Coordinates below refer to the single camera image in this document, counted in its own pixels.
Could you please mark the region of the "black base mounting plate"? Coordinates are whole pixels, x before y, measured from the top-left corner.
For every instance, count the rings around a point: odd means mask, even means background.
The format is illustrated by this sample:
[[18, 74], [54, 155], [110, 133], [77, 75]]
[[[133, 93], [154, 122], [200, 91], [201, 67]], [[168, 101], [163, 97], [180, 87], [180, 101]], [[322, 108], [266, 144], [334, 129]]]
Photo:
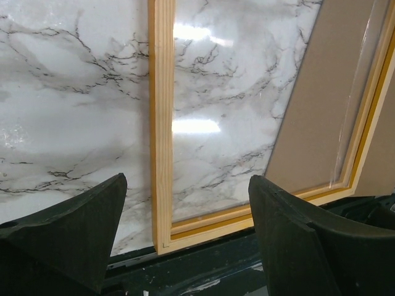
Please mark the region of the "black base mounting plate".
[[267, 295], [253, 229], [169, 255], [152, 247], [111, 259], [102, 295]]

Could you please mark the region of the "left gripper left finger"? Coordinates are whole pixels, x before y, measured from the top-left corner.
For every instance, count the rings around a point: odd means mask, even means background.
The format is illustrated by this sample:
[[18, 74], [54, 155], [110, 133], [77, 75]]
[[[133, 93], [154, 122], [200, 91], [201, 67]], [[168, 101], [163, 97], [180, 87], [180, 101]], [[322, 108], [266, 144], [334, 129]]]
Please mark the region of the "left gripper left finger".
[[1, 224], [1, 295], [99, 295], [126, 193], [119, 173]]

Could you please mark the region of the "orange wooden picture frame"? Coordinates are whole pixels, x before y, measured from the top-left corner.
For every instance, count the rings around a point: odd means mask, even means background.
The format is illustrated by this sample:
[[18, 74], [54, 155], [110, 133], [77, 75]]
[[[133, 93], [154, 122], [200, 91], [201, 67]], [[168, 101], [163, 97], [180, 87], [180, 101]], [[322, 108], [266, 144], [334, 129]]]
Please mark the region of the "orange wooden picture frame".
[[[172, 222], [173, 188], [173, 87], [175, 1], [148, 2], [149, 98], [152, 192], [152, 238], [159, 255], [211, 241], [254, 225], [251, 209], [244, 205], [179, 223]], [[353, 195], [394, 71], [394, 2], [385, 20], [378, 65], [368, 83], [371, 102], [362, 108], [358, 122], [361, 139], [346, 187], [323, 187], [298, 192], [297, 197], [314, 205], [325, 205]]]

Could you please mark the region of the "brown cardboard backing board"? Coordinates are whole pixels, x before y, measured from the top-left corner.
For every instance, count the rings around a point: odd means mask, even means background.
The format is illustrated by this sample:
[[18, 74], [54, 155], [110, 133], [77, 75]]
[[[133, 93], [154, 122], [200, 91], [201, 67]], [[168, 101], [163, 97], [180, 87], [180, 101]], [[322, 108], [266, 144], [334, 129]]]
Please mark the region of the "brown cardboard backing board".
[[324, 1], [266, 177], [323, 204], [394, 187], [394, 2]]

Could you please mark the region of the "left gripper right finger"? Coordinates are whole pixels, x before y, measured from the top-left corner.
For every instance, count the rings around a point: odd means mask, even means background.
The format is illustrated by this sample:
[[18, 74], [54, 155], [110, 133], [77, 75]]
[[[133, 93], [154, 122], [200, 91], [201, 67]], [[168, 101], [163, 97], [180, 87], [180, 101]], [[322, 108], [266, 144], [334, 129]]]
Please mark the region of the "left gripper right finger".
[[348, 219], [259, 175], [248, 193], [270, 295], [394, 294], [392, 210]]

